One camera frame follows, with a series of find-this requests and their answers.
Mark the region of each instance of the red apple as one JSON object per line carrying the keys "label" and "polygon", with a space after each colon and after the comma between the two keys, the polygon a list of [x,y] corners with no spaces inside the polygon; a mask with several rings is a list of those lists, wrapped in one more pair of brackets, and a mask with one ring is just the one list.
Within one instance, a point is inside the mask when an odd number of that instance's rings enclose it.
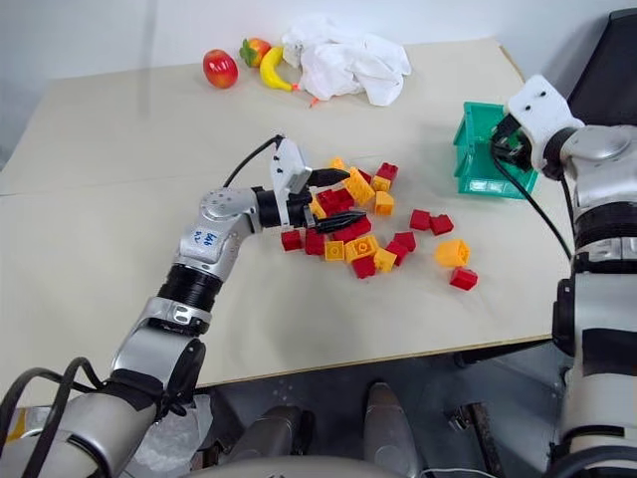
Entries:
{"label": "red apple", "polygon": [[223,50],[211,50],[203,56],[203,73],[217,88],[230,88],[239,72],[235,61]]}

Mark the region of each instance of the yellow lego brick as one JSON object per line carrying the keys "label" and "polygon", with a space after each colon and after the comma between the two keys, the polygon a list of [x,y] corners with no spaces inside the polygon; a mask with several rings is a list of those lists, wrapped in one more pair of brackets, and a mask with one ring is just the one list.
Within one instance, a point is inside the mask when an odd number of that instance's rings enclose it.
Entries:
{"label": "yellow lego brick", "polygon": [[347,171],[347,166],[345,166],[345,163],[342,160],[342,157],[340,156],[333,157],[331,161],[329,162],[329,167],[334,167],[336,169],[342,169],[343,171]]}
{"label": "yellow lego brick", "polygon": [[369,199],[374,197],[374,190],[371,188],[365,178],[362,177],[357,168],[351,167],[349,169],[349,178],[343,181],[345,188],[354,198],[354,201],[360,206],[364,206]]}
{"label": "yellow lego brick", "polygon": [[390,272],[391,268],[394,267],[395,261],[396,254],[385,249],[378,249],[374,254],[374,265],[381,272]]}
{"label": "yellow lego brick", "polygon": [[471,249],[461,239],[443,242],[436,249],[434,258],[444,267],[464,267],[469,264]]}
{"label": "yellow lego brick", "polygon": [[371,188],[374,191],[388,191],[391,187],[391,181],[384,177],[374,176],[371,178]]}
{"label": "yellow lego brick", "polygon": [[363,236],[345,244],[345,262],[371,256],[378,250],[378,241],[374,236]]}
{"label": "yellow lego brick", "polygon": [[376,204],[374,206],[374,213],[378,214],[379,216],[391,216],[393,210],[394,198],[391,197],[388,192],[376,192]]}
{"label": "yellow lego brick", "polygon": [[343,261],[345,259],[345,243],[342,241],[325,242],[325,260]]}
{"label": "yellow lego brick", "polygon": [[310,211],[312,212],[314,216],[317,217],[317,219],[325,219],[327,217],[327,214],[325,214],[325,211],[322,209],[319,202],[317,201],[317,197],[314,195],[312,195],[312,202],[310,203]]}

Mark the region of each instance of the white wall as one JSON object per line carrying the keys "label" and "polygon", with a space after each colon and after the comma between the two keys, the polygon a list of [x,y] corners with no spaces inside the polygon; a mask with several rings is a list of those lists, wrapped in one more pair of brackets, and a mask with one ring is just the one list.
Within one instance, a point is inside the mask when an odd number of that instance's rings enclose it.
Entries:
{"label": "white wall", "polygon": [[144,66],[153,11],[151,64],[163,66],[212,48],[236,54],[246,36],[276,42],[318,4],[401,43],[495,36],[525,75],[542,72],[567,94],[608,12],[637,0],[0,0],[0,165],[50,79]]}

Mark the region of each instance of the toy building block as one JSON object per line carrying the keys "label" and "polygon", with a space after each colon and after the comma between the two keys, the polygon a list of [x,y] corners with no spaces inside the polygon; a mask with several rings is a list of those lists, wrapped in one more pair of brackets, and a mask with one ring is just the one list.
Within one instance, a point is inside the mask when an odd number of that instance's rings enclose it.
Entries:
{"label": "toy building block", "polygon": [[391,216],[393,210],[394,198],[391,197],[388,192],[376,192],[376,204],[374,205],[374,212],[379,216]]}
{"label": "toy building block", "polygon": [[429,225],[431,226],[431,232],[436,236],[450,232],[454,228],[454,223],[451,222],[451,219],[449,219],[449,216],[446,214],[432,216],[429,219]]}
{"label": "toy building block", "polygon": [[303,242],[301,241],[301,232],[298,229],[294,231],[282,232],[281,242],[283,244],[284,251],[296,251],[297,249],[303,249]]}
{"label": "toy building block", "polygon": [[463,291],[468,291],[478,284],[478,274],[469,269],[457,267],[451,274],[449,284],[462,289]]}
{"label": "toy building block", "polygon": [[360,175],[362,176],[362,178],[367,181],[367,184],[371,184],[371,174],[367,174],[365,171],[363,171],[362,169],[359,169],[358,172],[360,173]]}
{"label": "toy building block", "polygon": [[381,272],[390,272],[396,262],[396,254],[389,252],[386,249],[378,249],[374,254],[374,264],[376,269]]}
{"label": "toy building block", "polygon": [[376,274],[376,266],[372,256],[356,259],[351,263],[351,267],[354,268],[354,272],[358,279],[364,279],[365,277],[370,277]]}
{"label": "toy building block", "polygon": [[464,267],[469,264],[471,249],[461,239],[443,242],[436,249],[434,258],[443,267]]}
{"label": "toy building block", "polygon": [[389,179],[389,182],[393,182],[396,178],[396,174],[398,174],[398,166],[394,166],[388,162],[383,162],[376,171],[377,176]]}
{"label": "toy building block", "polygon": [[369,222],[369,218],[367,216],[363,216],[349,227],[353,228],[356,233],[356,237],[360,237],[371,231],[371,222]]}
{"label": "toy building block", "polygon": [[416,249],[416,237],[411,231],[397,232],[394,234],[394,241],[405,246],[409,252],[414,252]]}
{"label": "toy building block", "polygon": [[409,227],[412,229],[418,229],[419,231],[426,231],[431,227],[429,220],[431,215],[427,211],[421,211],[420,209],[414,209],[411,212],[411,220],[409,221]]}
{"label": "toy building block", "polygon": [[378,242],[374,236],[363,236],[345,244],[345,262],[349,264],[361,257],[373,256],[378,250]]}
{"label": "toy building block", "polygon": [[342,157],[335,156],[329,161],[329,167],[333,167],[335,169],[342,169],[343,171],[347,171],[347,166],[345,166]]}
{"label": "toy building block", "polygon": [[317,201],[322,207],[322,210],[325,211],[325,214],[331,216],[336,212],[340,212],[340,204],[338,202],[338,198],[336,197],[336,193],[331,189],[326,189],[323,192],[317,194]]}
{"label": "toy building block", "polygon": [[345,243],[342,241],[327,241],[325,243],[325,260],[328,262],[345,260]]}
{"label": "toy building block", "polygon": [[345,244],[348,243],[349,241],[353,241],[356,237],[358,237],[358,235],[356,235],[356,231],[354,229],[353,224],[351,226],[347,226],[344,229],[340,229],[331,234],[331,238],[334,241],[342,241]]}
{"label": "toy building block", "polygon": [[388,191],[391,187],[391,181],[384,177],[374,176],[371,178],[371,188],[374,191]]}
{"label": "toy building block", "polygon": [[349,178],[343,183],[354,201],[361,206],[364,206],[376,194],[355,167],[349,169]]}
{"label": "toy building block", "polygon": [[350,207],[354,206],[354,198],[351,197],[351,194],[349,194],[347,189],[337,189],[334,194],[336,195],[336,199],[338,199],[338,204],[342,210],[346,211]]}
{"label": "toy building block", "polygon": [[312,195],[312,202],[310,203],[310,211],[317,219],[325,219],[327,214],[325,214],[325,210],[320,206],[317,201],[317,197]]}
{"label": "toy building block", "polygon": [[394,266],[399,266],[400,264],[402,264],[402,261],[405,259],[405,256],[409,254],[409,250],[405,246],[403,246],[402,244],[396,241],[391,241],[389,244],[387,244],[387,247],[385,247],[385,250],[387,252],[391,252],[392,254],[395,254],[396,260],[394,261]]}
{"label": "toy building block", "polygon": [[331,237],[335,241],[343,241],[347,243],[362,236],[363,234],[367,234],[369,231],[371,231],[371,222],[369,222],[367,216],[363,216],[352,225],[334,232]]}
{"label": "toy building block", "polygon": [[325,253],[325,235],[318,234],[314,229],[306,230],[306,254],[322,256]]}

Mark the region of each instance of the red lego brick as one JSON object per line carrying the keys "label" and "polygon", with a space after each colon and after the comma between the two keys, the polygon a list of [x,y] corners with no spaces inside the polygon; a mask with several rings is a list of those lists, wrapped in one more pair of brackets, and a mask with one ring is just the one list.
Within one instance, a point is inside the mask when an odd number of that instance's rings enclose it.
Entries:
{"label": "red lego brick", "polygon": [[358,172],[360,173],[360,175],[362,176],[362,178],[367,181],[367,184],[371,184],[371,174],[367,174],[365,171],[363,171],[362,169],[359,169]]}
{"label": "red lego brick", "polygon": [[367,216],[362,216],[349,227],[353,228],[356,233],[356,237],[358,237],[371,231],[371,222],[369,222]]}
{"label": "red lego brick", "polygon": [[295,229],[294,231],[282,232],[281,242],[285,251],[296,251],[297,249],[303,249],[301,232],[298,229]]}
{"label": "red lego brick", "polygon": [[352,225],[334,232],[331,237],[334,241],[349,242],[363,234],[367,234],[369,231],[371,231],[371,222],[369,222],[367,216],[363,216]]}
{"label": "red lego brick", "polygon": [[394,234],[394,241],[405,246],[409,252],[414,252],[416,249],[416,237],[411,231],[397,232]]}
{"label": "red lego brick", "polygon": [[331,234],[331,238],[334,241],[342,241],[345,243],[353,241],[356,237],[358,236],[356,236],[356,231],[353,229],[353,224]]}
{"label": "red lego brick", "polygon": [[409,227],[412,229],[418,229],[419,231],[426,231],[431,227],[429,220],[431,215],[427,211],[421,211],[420,209],[414,209],[411,213],[411,220],[409,221]]}
{"label": "red lego brick", "polygon": [[396,261],[394,262],[394,266],[399,266],[402,264],[403,259],[407,254],[409,254],[409,250],[396,241],[391,241],[387,247],[385,247],[386,251],[391,252],[392,254],[396,254]]}
{"label": "red lego brick", "polygon": [[464,267],[457,267],[451,274],[449,284],[463,291],[468,291],[478,284],[478,274]]}
{"label": "red lego brick", "polygon": [[377,176],[384,177],[390,181],[393,181],[396,178],[396,174],[398,174],[398,166],[394,166],[388,162],[383,162],[376,171]]}
{"label": "red lego brick", "polygon": [[431,226],[431,232],[436,236],[450,232],[454,228],[454,223],[451,222],[451,219],[449,219],[449,216],[446,214],[432,216],[429,219],[429,224]]}
{"label": "red lego brick", "polygon": [[364,279],[376,274],[376,265],[374,264],[374,256],[361,257],[351,262],[351,267],[354,268],[356,277],[358,279]]}
{"label": "red lego brick", "polygon": [[336,196],[338,204],[340,205],[340,208],[342,210],[346,211],[350,207],[354,206],[354,198],[351,197],[351,194],[349,194],[349,191],[347,191],[347,189],[337,189],[334,192],[334,195]]}
{"label": "red lego brick", "polygon": [[306,254],[323,256],[325,254],[325,235],[318,234],[314,229],[306,230]]}
{"label": "red lego brick", "polygon": [[332,214],[341,211],[338,196],[336,196],[336,193],[331,189],[326,189],[325,191],[318,193],[317,201],[327,216],[331,216]]}

